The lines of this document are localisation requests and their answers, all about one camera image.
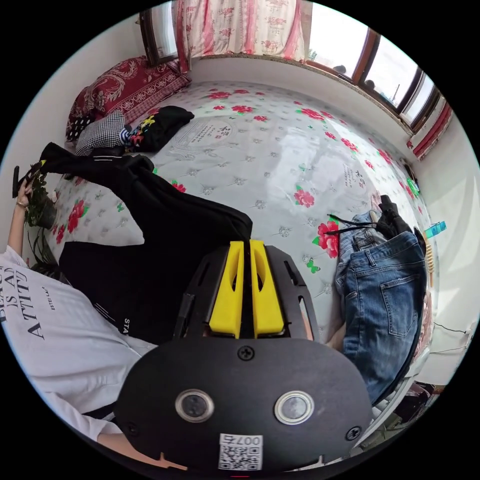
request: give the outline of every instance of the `red patterned pillow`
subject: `red patterned pillow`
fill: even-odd
[[[114,110],[121,110],[129,124],[190,82],[176,60],[149,68],[144,55],[128,58],[80,92],[68,116],[66,135],[76,119],[90,115],[99,120]]]

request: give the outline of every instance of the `white t-shirt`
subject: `white t-shirt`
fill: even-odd
[[[69,285],[0,254],[0,322],[33,386],[65,422],[92,440],[119,434],[82,413],[117,400],[135,362],[155,345],[122,335]]]

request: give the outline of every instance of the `hand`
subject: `hand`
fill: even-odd
[[[29,198],[27,195],[32,193],[32,184],[27,185],[27,181],[24,180],[18,189],[17,201],[20,202],[24,207],[27,207],[29,204]]]

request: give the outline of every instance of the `wall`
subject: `wall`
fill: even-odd
[[[408,160],[416,162],[407,147],[410,135],[390,115],[370,99],[328,73],[311,71],[279,61],[252,58],[207,58],[192,62],[194,82],[255,82],[301,92],[338,108],[369,125],[388,140]]]
[[[432,221],[445,221],[447,226],[435,237],[440,274],[435,321],[465,331],[478,323],[480,314],[480,168],[456,116],[414,170]],[[431,354],[417,380],[448,383],[465,353],[462,347],[467,340],[467,335],[436,326],[431,351],[449,351]]]
[[[15,205],[10,198],[15,165],[20,167],[22,176],[39,160],[48,142],[63,145],[70,108],[82,88],[118,62],[145,54],[140,26],[135,24],[137,17],[118,23],[75,53],[53,74],[23,115],[1,163],[0,252],[7,246]],[[50,185],[58,181],[51,174],[47,180]],[[24,258],[30,255],[28,250],[24,248]]]

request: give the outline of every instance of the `blue jeans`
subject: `blue jeans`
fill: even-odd
[[[371,222],[370,212],[353,221]],[[346,322],[343,354],[360,371],[375,405],[405,375],[415,352],[427,288],[425,257],[413,233],[385,241],[370,227],[340,233],[339,250],[335,284]]]

